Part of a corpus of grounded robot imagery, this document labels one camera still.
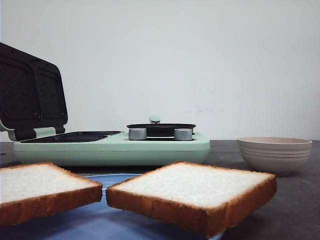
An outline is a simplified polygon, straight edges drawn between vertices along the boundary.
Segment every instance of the black cooking plate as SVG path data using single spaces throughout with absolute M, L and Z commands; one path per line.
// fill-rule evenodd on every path
M 145 128 L 148 137 L 173 137 L 175 129 L 191 129 L 194 134 L 194 124 L 184 123 L 146 123 L 146 124 L 130 124 L 127 128 Z

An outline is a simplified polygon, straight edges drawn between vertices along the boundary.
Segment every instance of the table surface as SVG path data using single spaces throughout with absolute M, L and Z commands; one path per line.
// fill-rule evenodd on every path
M 0 167 L 21 164 L 13 143 L 1 142 Z M 252 170 L 242 159 L 235 140 L 212 140 L 204 163 L 218 167 Z M 145 173 L 156 166 L 63 167 L 81 176 Z M 228 228 L 223 240 L 315 240 L 320 239 L 320 141 L 313 141 L 311 156 L 299 171 L 277 176 L 277 192 L 266 205 L 254 211 L 236 227 Z

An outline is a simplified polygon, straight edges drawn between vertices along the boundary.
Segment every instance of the ceramic bowl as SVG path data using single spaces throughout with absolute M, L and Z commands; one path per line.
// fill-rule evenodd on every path
M 244 161 L 259 172 L 287 175 L 307 162 L 312 141 L 290 137 L 241 137 L 237 139 Z

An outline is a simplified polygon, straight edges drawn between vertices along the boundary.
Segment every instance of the mint green sandwich maker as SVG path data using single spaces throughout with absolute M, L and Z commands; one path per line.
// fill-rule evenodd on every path
M 163 166 L 203 163 L 210 141 L 194 124 L 127 125 L 127 131 L 65 133 L 68 121 L 60 71 L 54 64 L 0 43 L 0 127 L 23 164 Z

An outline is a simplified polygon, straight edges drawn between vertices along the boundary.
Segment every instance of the white bread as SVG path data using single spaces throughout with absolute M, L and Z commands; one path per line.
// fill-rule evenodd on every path
M 176 162 L 106 190 L 111 207 L 207 238 L 233 227 L 276 193 L 274 174 Z
M 100 202 L 102 184 L 52 163 L 0 168 L 0 226 Z

